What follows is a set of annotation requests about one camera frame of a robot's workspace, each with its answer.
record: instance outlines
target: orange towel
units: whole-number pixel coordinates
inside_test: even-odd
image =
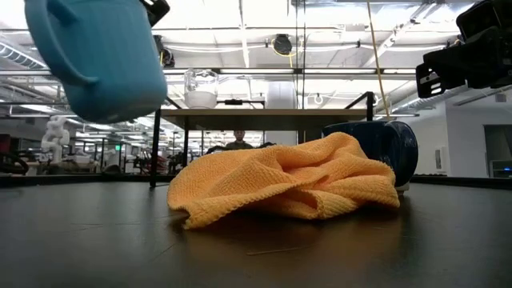
[[[193,161],[170,183],[167,203],[186,210],[185,228],[211,224],[236,209],[326,219],[366,202],[399,207],[394,173],[369,160],[343,133],[297,146],[225,151]]]

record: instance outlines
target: ceiling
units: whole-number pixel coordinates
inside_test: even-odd
[[[295,0],[167,1],[171,11],[153,27],[153,34],[163,36],[164,45],[174,55],[176,68],[362,68],[376,65],[366,2],[301,0],[299,8],[295,9]],[[380,67],[415,68],[422,63],[424,53],[453,43],[459,34],[454,20],[472,4],[458,0],[447,0],[446,4],[372,1],[370,9]],[[28,32],[23,10],[23,0],[0,0],[0,43],[42,62]],[[289,35],[293,53],[297,52],[291,63],[288,57],[277,55],[271,48],[276,34]],[[0,56],[0,71],[12,69],[26,67]],[[167,78],[169,96],[180,106],[185,106],[180,78],[182,76]],[[58,82],[48,82],[48,77],[4,75],[0,77],[2,79],[39,91],[47,96],[45,101],[66,100],[63,91],[59,92]],[[405,92],[404,87],[410,80],[382,81],[384,93],[391,97],[392,103],[398,104],[405,97],[414,96],[414,93]],[[268,81],[265,77],[229,78],[219,84],[218,97],[265,100]],[[296,84],[302,97],[302,80]],[[345,107],[369,90],[380,96],[378,81],[358,76],[349,79],[330,76],[307,79],[303,97],[308,109],[335,109]],[[0,90],[0,99],[13,101],[6,97],[7,91],[9,89],[4,93]],[[28,93],[17,97],[20,101],[42,101]],[[217,108],[234,107],[219,105]],[[262,107],[245,105],[236,108]],[[128,126],[115,127],[126,129]],[[164,123],[164,128],[176,130],[169,123]]]

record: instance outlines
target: blue ceramic cup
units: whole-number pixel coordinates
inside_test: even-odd
[[[160,107],[167,84],[139,0],[26,0],[39,53],[81,118],[113,123]]]
[[[396,187],[408,183],[413,176],[418,164],[418,143],[412,129],[404,122],[340,123],[322,129],[324,136],[334,132],[353,136],[368,158],[390,166],[396,176]]]

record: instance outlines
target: black table surface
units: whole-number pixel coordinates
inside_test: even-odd
[[[182,230],[166,186],[0,190],[0,287],[511,287],[512,192],[413,184],[398,210]]]

